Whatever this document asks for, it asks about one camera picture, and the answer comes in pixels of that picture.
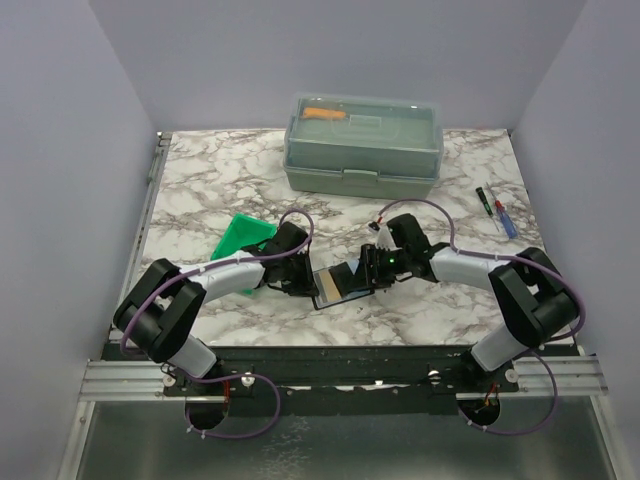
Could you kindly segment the green plastic bin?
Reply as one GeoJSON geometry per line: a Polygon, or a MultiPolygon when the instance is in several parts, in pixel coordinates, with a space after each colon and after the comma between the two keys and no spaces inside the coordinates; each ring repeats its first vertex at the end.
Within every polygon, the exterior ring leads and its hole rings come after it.
{"type": "Polygon", "coordinates": [[[222,259],[243,247],[266,241],[272,238],[276,231],[275,224],[238,213],[232,218],[210,260],[222,259]]]}

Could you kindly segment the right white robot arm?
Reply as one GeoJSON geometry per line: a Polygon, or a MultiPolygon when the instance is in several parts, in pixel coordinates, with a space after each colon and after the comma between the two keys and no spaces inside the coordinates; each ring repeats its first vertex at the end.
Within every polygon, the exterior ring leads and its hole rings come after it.
{"type": "Polygon", "coordinates": [[[387,223],[393,247],[361,247],[354,290],[387,288],[399,276],[456,283],[491,292],[502,324],[471,347],[460,379],[480,392],[496,380],[496,369],[540,347],[579,317],[580,306],[546,254],[528,248],[515,256],[464,253],[452,243],[432,244],[416,218],[403,214],[387,223]]]}

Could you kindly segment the gold credit card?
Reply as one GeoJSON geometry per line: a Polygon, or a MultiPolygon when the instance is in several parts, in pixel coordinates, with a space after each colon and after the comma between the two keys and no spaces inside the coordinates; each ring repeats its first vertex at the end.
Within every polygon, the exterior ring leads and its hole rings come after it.
{"type": "Polygon", "coordinates": [[[318,273],[318,286],[320,297],[324,303],[333,303],[341,299],[341,294],[331,273],[325,269],[318,273]]]}

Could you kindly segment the black card holder wallet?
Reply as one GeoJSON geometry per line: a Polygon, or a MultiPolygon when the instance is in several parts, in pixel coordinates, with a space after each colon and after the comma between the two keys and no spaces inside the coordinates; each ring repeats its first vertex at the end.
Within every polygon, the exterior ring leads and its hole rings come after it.
{"type": "Polygon", "coordinates": [[[313,280],[317,288],[317,294],[312,298],[312,303],[316,310],[323,310],[331,306],[354,301],[356,299],[370,296],[374,293],[373,289],[360,289],[360,290],[348,291],[348,288],[351,286],[351,281],[355,279],[355,274],[358,269],[358,264],[359,262],[357,260],[349,260],[341,264],[334,265],[332,267],[325,267],[313,272],[313,280]],[[320,290],[318,286],[318,273],[325,269],[327,269],[331,273],[334,279],[334,282],[336,284],[336,287],[340,291],[341,299],[338,300],[337,302],[324,303],[321,300],[320,290]]]}

